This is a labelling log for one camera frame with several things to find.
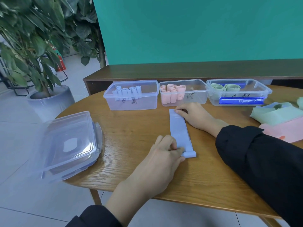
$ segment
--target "green wall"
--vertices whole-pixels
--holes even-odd
[[[303,58],[303,0],[94,0],[110,64]]]

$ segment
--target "plastic storage box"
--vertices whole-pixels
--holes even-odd
[[[37,135],[29,173],[47,183],[68,179],[93,165],[101,148],[101,127],[88,111],[46,122]]]
[[[264,104],[264,100],[272,90],[253,79],[207,80],[208,98],[214,106],[256,106]]]
[[[168,92],[169,87],[174,85],[176,89]],[[167,92],[161,91],[161,86],[166,86]],[[184,91],[178,91],[178,86],[185,87]],[[165,107],[178,106],[184,103],[198,102],[204,104],[207,101],[208,88],[202,80],[176,80],[159,83],[161,102]]]
[[[110,110],[148,110],[157,108],[157,80],[115,81],[104,92]]]

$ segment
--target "black jacket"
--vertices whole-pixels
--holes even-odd
[[[303,150],[248,126],[222,128],[216,147],[235,171],[291,227],[303,223]],[[66,227],[120,227],[104,206],[89,206]]]

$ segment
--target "pink paper roll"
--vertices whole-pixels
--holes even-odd
[[[168,84],[168,85],[167,85],[167,91],[168,91],[168,92],[171,92],[172,89],[174,89],[174,85],[173,85],[173,84]]]
[[[176,86],[177,92],[185,92],[186,85]],[[185,93],[177,94],[177,100],[182,100],[184,98]]]
[[[175,88],[173,88],[172,90],[171,90],[171,92],[176,92],[176,89]],[[176,103],[176,101],[177,101],[177,94],[171,94],[171,103]]]
[[[280,123],[275,126],[264,123],[261,124],[259,128],[264,129],[264,134],[279,138],[288,143],[293,143],[303,139],[303,117]]]
[[[163,92],[163,94],[161,94],[162,104],[170,103],[170,94],[168,92],[166,92],[166,90],[164,90],[164,89],[161,89],[161,92]]]

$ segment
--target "gray plant pot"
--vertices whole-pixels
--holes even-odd
[[[49,89],[51,97],[44,98],[42,92],[33,92],[28,95],[27,101],[40,117],[42,122],[53,120],[62,111],[75,103],[74,97],[68,86],[56,86],[54,92]]]

